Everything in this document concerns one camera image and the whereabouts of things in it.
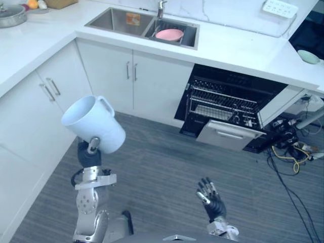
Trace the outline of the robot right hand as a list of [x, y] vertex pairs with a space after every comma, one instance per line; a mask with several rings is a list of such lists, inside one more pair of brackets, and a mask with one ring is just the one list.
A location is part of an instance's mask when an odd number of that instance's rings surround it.
[[226, 206], [209, 177], [198, 182], [196, 196], [202, 201], [210, 223], [218, 217], [226, 218]]

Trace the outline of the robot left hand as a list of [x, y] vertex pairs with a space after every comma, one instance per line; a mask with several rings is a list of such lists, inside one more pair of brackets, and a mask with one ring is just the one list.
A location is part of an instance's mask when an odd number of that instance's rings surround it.
[[90, 142], [77, 138], [77, 157], [83, 168], [102, 165], [101, 151], [99, 150], [100, 139], [93, 137]]

